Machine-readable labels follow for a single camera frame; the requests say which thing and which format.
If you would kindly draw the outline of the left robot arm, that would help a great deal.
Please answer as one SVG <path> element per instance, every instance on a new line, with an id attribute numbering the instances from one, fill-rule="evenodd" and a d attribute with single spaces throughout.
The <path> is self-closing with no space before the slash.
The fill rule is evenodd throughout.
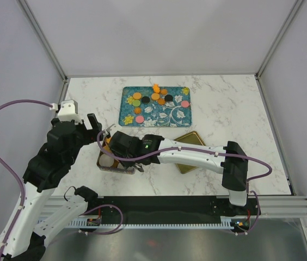
<path id="1" fill-rule="evenodd" d="M 101 135 L 102 125 L 96 116 L 88 114 L 87 117 L 91 129 L 84 122 L 52 120 L 46 143 L 29 161 L 23 175 L 24 203 L 16 205 L 20 214 L 10 217 L 14 226 L 6 226 L 0 235 L 0 255 L 4 260 L 40 260 L 47 246 L 73 219 L 97 211 L 98 194 L 81 186 L 69 201 L 38 223 L 45 203 L 69 173 L 81 148 L 94 143 Z"/>

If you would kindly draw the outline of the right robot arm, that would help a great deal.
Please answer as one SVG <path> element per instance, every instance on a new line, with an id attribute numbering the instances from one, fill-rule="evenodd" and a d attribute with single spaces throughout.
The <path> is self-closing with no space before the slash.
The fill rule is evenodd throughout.
<path id="1" fill-rule="evenodd" d="M 229 192 L 228 208 L 233 214 L 242 214 L 248 208 L 246 179 L 248 158 L 240 145 L 228 141 L 226 146 L 202 146 L 170 140 L 147 134 L 143 138 L 117 131 L 111 137 L 109 148 L 115 156 L 134 164 L 182 164 L 195 166 L 222 175 L 222 187 Z"/>

